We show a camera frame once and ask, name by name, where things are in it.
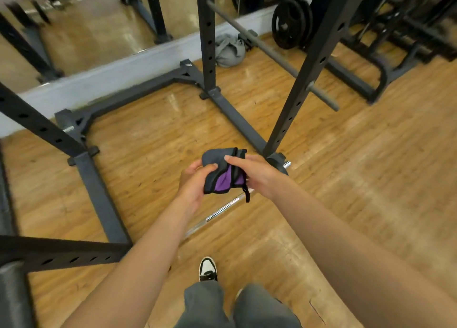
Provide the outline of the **person's right hand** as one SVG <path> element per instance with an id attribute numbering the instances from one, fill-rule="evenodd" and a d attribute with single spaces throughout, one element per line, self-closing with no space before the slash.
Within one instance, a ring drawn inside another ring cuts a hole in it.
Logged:
<path id="1" fill-rule="evenodd" d="M 250 161 L 249 168 L 241 168 L 246 174 L 248 187 L 273 200 L 276 186 L 284 174 L 271 166 L 261 155 L 247 154 L 244 159 Z"/>

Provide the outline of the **person's left hand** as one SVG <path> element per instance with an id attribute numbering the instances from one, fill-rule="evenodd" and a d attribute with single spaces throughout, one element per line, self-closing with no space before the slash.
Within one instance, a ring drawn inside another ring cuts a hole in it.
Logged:
<path id="1" fill-rule="evenodd" d="M 177 198 L 184 204 L 186 211 L 194 214 L 203 199 L 204 185 L 207 177 L 202 176 L 203 162 L 198 159 L 184 169 L 180 175 Z"/>

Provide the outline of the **grey and purple fabric pouch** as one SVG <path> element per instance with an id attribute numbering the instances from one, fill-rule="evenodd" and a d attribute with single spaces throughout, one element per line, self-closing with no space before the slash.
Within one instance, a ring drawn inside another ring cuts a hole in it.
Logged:
<path id="1" fill-rule="evenodd" d="M 247 149 L 217 148 L 205 151 L 202 164 L 216 164 L 218 168 L 209 173 L 205 179 L 204 194 L 225 194 L 232 188 L 241 188 L 245 194 L 246 203 L 250 202 L 250 192 L 247 185 L 247 175 L 243 169 L 233 166 L 225 160 L 225 156 L 245 159 Z"/>

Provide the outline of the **person's left forearm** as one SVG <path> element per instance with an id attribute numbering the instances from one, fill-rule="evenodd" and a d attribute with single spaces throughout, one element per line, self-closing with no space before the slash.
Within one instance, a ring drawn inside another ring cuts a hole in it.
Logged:
<path id="1" fill-rule="evenodd" d="M 145 328 L 203 195 L 177 195 L 61 328 Z"/>

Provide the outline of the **person's right forearm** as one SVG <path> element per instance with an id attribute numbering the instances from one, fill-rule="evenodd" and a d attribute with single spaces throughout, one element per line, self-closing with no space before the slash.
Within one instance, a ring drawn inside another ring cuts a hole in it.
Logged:
<path id="1" fill-rule="evenodd" d="M 352 229 L 289 176 L 269 195 L 336 294 L 365 328 L 457 328 L 457 302 Z"/>

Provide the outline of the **small black weight plate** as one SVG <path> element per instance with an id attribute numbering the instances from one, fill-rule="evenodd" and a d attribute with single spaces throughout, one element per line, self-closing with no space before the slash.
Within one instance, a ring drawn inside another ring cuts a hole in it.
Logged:
<path id="1" fill-rule="evenodd" d="M 286 159 L 282 153 L 274 152 L 271 155 L 265 157 L 266 161 L 276 168 L 281 173 L 288 175 L 287 168 L 291 165 L 291 162 Z"/>

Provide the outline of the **chrome barbell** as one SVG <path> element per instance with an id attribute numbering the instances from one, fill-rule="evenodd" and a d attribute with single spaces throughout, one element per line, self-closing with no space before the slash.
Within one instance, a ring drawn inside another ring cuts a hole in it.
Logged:
<path id="1" fill-rule="evenodd" d="M 184 234 L 184 237 L 181 241 L 181 243 L 185 243 L 189 238 L 191 238 L 194 234 L 202 230 L 203 227 L 207 226 L 210 222 L 216 220 L 216 218 L 220 217 L 223 215 L 226 211 L 229 211 L 232 209 L 234 206 L 236 206 L 238 203 L 242 203 L 245 201 L 245 194 L 240 194 L 236 198 L 232 199 L 229 201 L 227 204 L 223 205 L 220 207 L 218 210 L 214 211 L 212 214 L 206 216 L 203 218 L 201 221 L 199 221 L 197 224 L 189 228 L 186 233 Z"/>

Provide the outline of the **grey cloth bag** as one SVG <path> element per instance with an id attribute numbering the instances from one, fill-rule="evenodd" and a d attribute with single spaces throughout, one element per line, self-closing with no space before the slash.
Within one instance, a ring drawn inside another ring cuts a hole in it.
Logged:
<path id="1" fill-rule="evenodd" d="M 235 35 L 222 34 L 215 38 L 216 65 L 231 68 L 239 65 L 245 58 L 244 41 Z"/>

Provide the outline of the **grey steel bar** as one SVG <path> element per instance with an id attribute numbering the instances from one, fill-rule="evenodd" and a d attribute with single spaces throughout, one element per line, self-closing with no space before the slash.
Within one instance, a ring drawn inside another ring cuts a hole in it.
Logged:
<path id="1" fill-rule="evenodd" d="M 223 18 L 227 23 L 229 23 L 233 28 L 235 28 L 239 33 L 246 36 L 247 39 L 252 41 L 255 46 L 259 47 L 267 56 L 269 56 L 272 60 L 274 60 L 280 67 L 286 70 L 290 75 L 292 75 L 295 79 L 298 79 L 298 71 L 289 64 L 282 55 L 277 53 L 273 48 L 267 45 L 264 41 L 260 40 L 257 36 L 254 36 L 251 32 L 241 26 L 234 18 L 228 15 L 225 11 L 220 9 L 216 6 L 212 1 L 207 0 L 206 4 L 208 7 L 214 11 L 214 13 L 218 14 L 221 18 Z M 331 98 L 327 93 L 323 90 L 317 88 L 314 84 L 314 81 L 311 81 L 306 86 L 307 92 L 312 92 L 315 96 L 317 96 L 322 102 L 324 102 L 328 107 L 330 107 L 335 112 L 340 110 L 339 104 Z"/>

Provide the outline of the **black steel power rack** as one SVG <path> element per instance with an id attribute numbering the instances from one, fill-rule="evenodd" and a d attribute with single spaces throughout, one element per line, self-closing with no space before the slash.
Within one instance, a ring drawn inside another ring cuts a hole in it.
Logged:
<path id="1" fill-rule="evenodd" d="M 198 70 L 189 60 L 182 61 L 180 67 L 173 71 L 90 105 L 85 109 L 88 116 L 83 117 L 80 124 L 76 124 L 77 131 L 87 129 L 92 119 L 126 105 L 128 100 L 136 100 L 172 83 L 189 83 L 201 88 L 201 98 L 212 100 L 257 152 L 262 153 L 264 157 L 275 152 L 309 94 L 306 86 L 311 81 L 315 83 L 340 41 L 342 32 L 338 29 L 343 24 L 343 17 L 349 13 L 347 2 L 331 2 L 330 9 L 326 11 L 298 72 L 298 79 L 295 79 L 283 110 L 266 142 L 216 86 L 215 13 L 206 4 L 207 0 L 197 1 L 203 71 Z M 82 175 L 109 240 L 109 243 L 99 243 L 0 235 L 0 275 L 5 277 L 10 270 L 31 273 L 120 261 L 133 243 L 94 165 L 92 157 L 98 153 L 98 148 L 86 148 L 82 140 L 77 140 L 75 136 L 58 128 L 3 84 L 0 84 L 0 113 L 69 156 L 69 161 Z"/>

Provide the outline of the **large black weight plate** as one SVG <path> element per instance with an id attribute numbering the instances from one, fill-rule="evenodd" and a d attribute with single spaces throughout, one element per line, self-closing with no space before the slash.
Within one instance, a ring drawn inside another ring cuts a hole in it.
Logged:
<path id="1" fill-rule="evenodd" d="M 299 42 L 299 47 L 304 49 L 312 40 L 313 35 L 313 11 L 307 0 L 294 0 L 302 8 L 305 18 L 305 30 Z"/>
<path id="2" fill-rule="evenodd" d="M 297 0 L 284 0 L 275 8 L 271 31 L 276 44 L 285 50 L 299 45 L 302 40 L 307 22 L 302 5 Z"/>

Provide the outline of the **black steel equipment rack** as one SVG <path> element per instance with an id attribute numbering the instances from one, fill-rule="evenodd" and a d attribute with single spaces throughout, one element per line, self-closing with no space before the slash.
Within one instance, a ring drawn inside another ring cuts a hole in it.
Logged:
<path id="1" fill-rule="evenodd" d="M 420 0 L 312 0 L 312 38 L 333 1 L 349 6 L 338 29 L 340 43 L 379 70 L 379 84 L 370 86 L 333 58 L 325 67 L 369 104 L 419 62 L 428 64 L 436 56 L 448 62 L 457 59 L 457 46 L 434 28 L 457 7 L 457 0 L 440 0 L 421 17 L 425 6 Z"/>

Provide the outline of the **grey trousers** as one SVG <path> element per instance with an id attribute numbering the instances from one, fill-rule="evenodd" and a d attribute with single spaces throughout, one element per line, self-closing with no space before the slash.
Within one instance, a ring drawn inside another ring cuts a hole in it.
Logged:
<path id="1" fill-rule="evenodd" d="M 224 311 L 224 291 L 215 280 L 188 287 L 184 303 L 184 312 L 174 328 L 302 328 L 288 306 L 255 283 L 241 290 L 231 318 Z"/>

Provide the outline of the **wall mirror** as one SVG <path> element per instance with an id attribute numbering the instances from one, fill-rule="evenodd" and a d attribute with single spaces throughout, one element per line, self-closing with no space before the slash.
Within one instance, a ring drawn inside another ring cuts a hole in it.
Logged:
<path id="1" fill-rule="evenodd" d="M 156 45 L 155 35 L 134 9 L 120 0 L 84 0 L 61 10 L 46 9 L 50 24 L 42 21 L 29 1 L 21 7 L 41 30 L 54 65 L 66 77 L 131 56 Z M 197 32 L 197 0 L 159 0 L 167 32 L 173 39 Z M 238 17 L 232 0 L 215 3 Z M 0 35 L 0 82 L 16 93 L 39 85 L 38 72 Z"/>

